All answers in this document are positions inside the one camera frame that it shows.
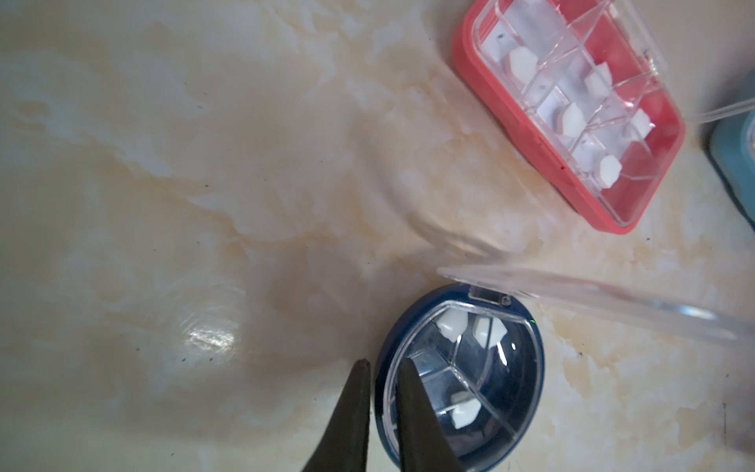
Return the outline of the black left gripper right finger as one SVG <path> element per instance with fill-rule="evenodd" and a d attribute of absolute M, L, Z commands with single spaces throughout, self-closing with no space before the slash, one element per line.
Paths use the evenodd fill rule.
<path fill-rule="evenodd" d="M 442 432 L 414 362 L 403 359 L 397 374 L 397 437 L 401 470 L 464 472 Z"/>

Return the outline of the dark round pillbox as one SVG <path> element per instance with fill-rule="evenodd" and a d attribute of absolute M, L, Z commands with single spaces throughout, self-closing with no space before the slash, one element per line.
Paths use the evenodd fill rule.
<path fill-rule="evenodd" d="M 594 312 L 627 324 L 745 346 L 753 324 L 707 308 L 615 285 L 500 265 L 457 265 L 447 285 L 415 302 L 390 331 L 377 360 L 377 431 L 400 458 L 395 390 L 411 360 L 450 448 L 469 471 L 489 471 L 521 441 L 545 381 L 544 343 L 526 299 Z"/>

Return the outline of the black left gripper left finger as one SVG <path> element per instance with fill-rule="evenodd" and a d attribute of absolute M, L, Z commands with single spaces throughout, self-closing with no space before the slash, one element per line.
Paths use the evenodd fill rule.
<path fill-rule="evenodd" d="M 371 371 L 371 364 L 367 359 L 354 363 L 324 436 L 303 468 L 304 471 L 366 471 Z"/>

